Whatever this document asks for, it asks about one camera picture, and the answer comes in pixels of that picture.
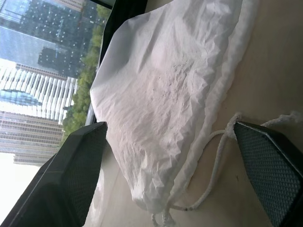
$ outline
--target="white drawstring bag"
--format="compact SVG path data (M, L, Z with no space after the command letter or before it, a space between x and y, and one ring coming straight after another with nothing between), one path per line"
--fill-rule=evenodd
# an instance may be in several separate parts
M167 213L188 185L256 11L256 0L174 0L114 34L90 95L142 209Z

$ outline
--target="green tree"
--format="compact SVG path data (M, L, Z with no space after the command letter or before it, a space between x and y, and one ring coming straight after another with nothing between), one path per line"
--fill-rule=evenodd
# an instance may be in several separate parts
M103 6L97 5L97 12L99 17L103 17L107 19L109 18L111 10Z
M102 13L104 17L108 17L110 11L108 13L107 9L105 8L106 10L103 10L103 8L104 7L99 7L98 14ZM87 55L82 59L84 67L82 68L78 78L78 90L72 97L74 105L70 110L68 110L66 118L63 120L64 136L61 145L67 139L69 134L85 125L90 104L89 90L96 75L103 31L104 28L101 26L97 26L93 29L90 49Z

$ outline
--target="beige surface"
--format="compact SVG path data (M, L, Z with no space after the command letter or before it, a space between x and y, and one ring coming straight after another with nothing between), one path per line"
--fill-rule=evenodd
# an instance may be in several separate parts
M169 0L149 0L147 10ZM303 113L303 1L262 0L257 21L234 83L219 111L213 129L223 129L235 112L246 120L262 123L291 110ZM303 150L299 127L279 128ZM194 202L205 190L220 138L205 149L183 204ZM110 166L118 168L108 154ZM110 189L103 227L151 227L150 215L131 200L126 180L119 171ZM239 148L229 141L221 161L215 188L198 211L172 211L178 226L270 227L271 224L250 185Z

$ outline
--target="building facade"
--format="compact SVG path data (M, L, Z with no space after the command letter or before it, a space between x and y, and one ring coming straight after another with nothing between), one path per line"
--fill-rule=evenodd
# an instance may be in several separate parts
M74 9L75 11L81 12L83 10L83 6L86 3L86 0L54 0L58 4L66 6L70 9Z
M16 164L41 166L59 149L57 121L0 111L0 152L15 154Z
M81 11L69 3L81 4ZM89 0L5 0L0 58L77 78L96 26L104 27L105 21Z
M57 78L0 66L0 106L11 113L40 117L62 124L73 105L77 79Z
M57 78L57 79L66 79L66 77L62 77L59 73L56 73L56 72L50 72L50 71L47 71L47 70L41 70L41 69L37 69L37 68L34 68L34 67L30 67L30 66L27 66L27 65L22 65L22 64L16 64L16 69L18 70L26 70L28 72L34 72L34 73L39 73L39 74L43 74L43 75L46 75L46 76L49 76L49 77L54 77L54 78Z

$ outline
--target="drawstring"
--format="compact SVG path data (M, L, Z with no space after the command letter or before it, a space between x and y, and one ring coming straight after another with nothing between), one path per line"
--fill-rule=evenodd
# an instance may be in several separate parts
M225 130L214 131L209 136L208 143L216 135L223 134L223 136L221 137L221 140L219 142L219 145L218 145L217 154L216 154L216 158L215 158L215 161L214 161L214 167L213 167L213 172L212 172L210 181L208 183L207 189L202 194L202 196L190 207L181 207L181 206L177 206L177 205L168 205L167 208L162 213L162 222L163 222L162 226L157 223L156 215L153 214L152 215L152 223L153 223L154 227L172 227L172 226L174 226L175 221L173 220L173 218L170 215L170 212L169 212L170 209L180 210L180 211L196 210L204 202L204 200L207 198L207 196L209 195L209 193L211 192L211 190L214 186L215 177L216 177L216 174L217 174L217 171L218 171L218 168L219 168L221 154L222 154L223 148L225 146L225 143L227 141L227 138L232 138L232 139L236 140L236 135L233 131L233 127L234 127L235 123L237 121L239 121L240 119L241 119L241 114L236 113L230 119L230 121L228 122ZM279 118L268 121L268 122L262 124L261 126L270 127L272 125L279 125L279 124L283 124L285 122L290 122L290 121L294 121L295 123L300 123L300 122L303 122L303 117L299 112L293 111L290 115L280 115Z

